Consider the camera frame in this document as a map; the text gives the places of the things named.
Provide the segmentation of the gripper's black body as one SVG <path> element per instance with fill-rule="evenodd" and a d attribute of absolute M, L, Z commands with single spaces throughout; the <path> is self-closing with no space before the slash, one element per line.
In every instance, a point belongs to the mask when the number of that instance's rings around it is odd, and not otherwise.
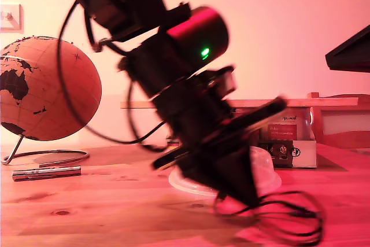
<path fill-rule="evenodd" d="M 153 99 L 159 116 L 170 126 L 182 146 L 158 158 L 155 169 L 185 157 L 215 160 L 249 145 L 248 134 L 282 113 L 287 100 L 278 96 L 241 116 L 235 116 L 225 96 L 235 91 L 234 81 L 196 78 L 173 84 Z"/>

